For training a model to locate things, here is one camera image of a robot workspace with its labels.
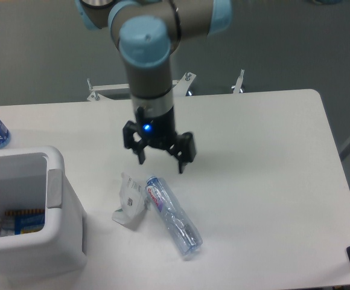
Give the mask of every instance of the gray floor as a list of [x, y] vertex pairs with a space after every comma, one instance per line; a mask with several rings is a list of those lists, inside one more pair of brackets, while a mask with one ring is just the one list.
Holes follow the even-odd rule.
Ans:
[[[247, 92], [316, 89], [341, 145], [350, 134], [350, 0], [232, 2], [230, 29], [182, 43], [173, 78], [192, 71], [196, 94], [219, 94], [244, 68]], [[0, 2], [0, 105], [83, 101], [87, 77], [126, 82], [108, 30], [87, 31], [73, 0]], [[343, 165], [350, 185], [350, 157]]]

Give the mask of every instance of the blue led light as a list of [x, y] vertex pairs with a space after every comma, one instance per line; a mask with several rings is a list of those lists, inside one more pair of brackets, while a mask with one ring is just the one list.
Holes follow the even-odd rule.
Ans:
[[143, 125], [143, 130], [145, 130], [146, 132], [151, 132], [152, 126], [149, 124], [145, 124], [145, 125]]

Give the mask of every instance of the white plastic bag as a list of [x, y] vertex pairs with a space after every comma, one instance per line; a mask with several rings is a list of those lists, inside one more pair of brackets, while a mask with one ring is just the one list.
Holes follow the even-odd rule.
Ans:
[[120, 188], [121, 208], [117, 209], [112, 219], [121, 225], [128, 224], [136, 216], [145, 210], [145, 187], [129, 177], [128, 174], [122, 173], [122, 183]]

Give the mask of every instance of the white bin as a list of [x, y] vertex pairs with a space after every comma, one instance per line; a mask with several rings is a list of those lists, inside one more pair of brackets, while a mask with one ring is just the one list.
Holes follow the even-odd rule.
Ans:
[[38, 276], [85, 266], [85, 217], [54, 147], [0, 150], [0, 216], [45, 209], [39, 232], [0, 237], [0, 274]]

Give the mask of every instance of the item inside bin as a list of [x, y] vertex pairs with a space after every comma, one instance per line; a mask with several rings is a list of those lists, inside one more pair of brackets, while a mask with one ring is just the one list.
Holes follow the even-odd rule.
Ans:
[[0, 237], [35, 233], [42, 230], [44, 225], [44, 209], [7, 210], [0, 217]]

